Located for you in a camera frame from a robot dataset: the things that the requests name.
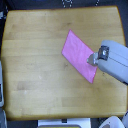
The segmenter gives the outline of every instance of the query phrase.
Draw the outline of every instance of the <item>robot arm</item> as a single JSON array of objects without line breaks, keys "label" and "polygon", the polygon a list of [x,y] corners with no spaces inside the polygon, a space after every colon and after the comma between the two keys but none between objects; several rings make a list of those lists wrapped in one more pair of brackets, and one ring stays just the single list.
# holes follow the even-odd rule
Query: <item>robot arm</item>
[{"label": "robot arm", "polygon": [[98,52],[87,59],[87,63],[128,85],[128,48],[110,40],[102,41]]}]

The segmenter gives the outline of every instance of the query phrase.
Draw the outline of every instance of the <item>table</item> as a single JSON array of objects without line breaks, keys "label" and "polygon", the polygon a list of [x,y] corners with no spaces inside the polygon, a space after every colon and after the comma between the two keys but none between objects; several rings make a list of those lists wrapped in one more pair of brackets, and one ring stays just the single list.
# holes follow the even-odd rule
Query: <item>table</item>
[{"label": "table", "polygon": [[102,40],[125,44],[117,7],[10,11],[4,29],[7,119],[122,116],[127,87],[97,70],[90,84],[62,56],[69,29],[93,51]]}]

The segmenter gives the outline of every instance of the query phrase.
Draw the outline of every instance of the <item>floor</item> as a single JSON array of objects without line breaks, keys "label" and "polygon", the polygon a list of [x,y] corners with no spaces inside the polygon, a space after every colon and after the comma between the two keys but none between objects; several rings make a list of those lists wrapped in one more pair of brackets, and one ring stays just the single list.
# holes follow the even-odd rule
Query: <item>floor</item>
[{"label": "floor", "polygon": [[[78,0],[79,2],[76,3],[74,5],[74,7],[83,7],[83,6],[87,6],[84,3],[84,1],[86,0]],[[110,2],[102,2],[102,3],[98,3],[98,6],[102,6],[102,5],[117,5],[119,8],[119,12],[121,15],[121,20],[122,20],[122,24],[123,24],[123,29],[124,29],[124,35],[125,35],[125,40],[126,40],[126,46],[128,46],[128,0],[116,0],[116,2],[108,0]],[[2,42],[2,34],[3,34],[3,30],[4,30],[4,23],[5,23],[5,17],[6,17],[6,7],[2,7],[1,9],[1,5],[0,5],[0,12],[2,12],[4,10],[4,17],[1,17],[1,13],[0,13],[0,46],[1,46],[1,42]],[[105,120],[106,118],[91,118],[91,125],[92,128],[98,128],[99,125],[103,122],[103,120]],[[37,121],[8,121],[8,128],[36,128],[37,127]]]}]

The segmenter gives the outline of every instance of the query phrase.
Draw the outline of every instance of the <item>pink cloth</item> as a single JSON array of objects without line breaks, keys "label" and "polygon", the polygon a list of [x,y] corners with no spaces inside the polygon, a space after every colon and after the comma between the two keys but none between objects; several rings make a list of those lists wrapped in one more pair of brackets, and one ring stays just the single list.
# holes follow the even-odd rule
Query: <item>pink cloth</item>
[{"label": "pink cloth", "polygon": [[70,30],[62,54],[90,83],[93,83],[97,70],[97,67],[87,63],[87,58],[92,53],[94,52]]}]

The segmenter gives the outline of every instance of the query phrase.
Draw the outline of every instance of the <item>wood grain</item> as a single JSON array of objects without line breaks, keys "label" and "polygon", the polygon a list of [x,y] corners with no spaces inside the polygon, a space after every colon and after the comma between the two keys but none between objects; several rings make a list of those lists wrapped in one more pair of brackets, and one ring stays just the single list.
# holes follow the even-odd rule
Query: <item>wood grain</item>
[{"label": "wood grain", "polygon": [[62,56],[69,29],[93,51],[125,44],[116,7],[10,11],[2,43],[7,119],[122,116],[127,87],[97,70],[90,84]]}]

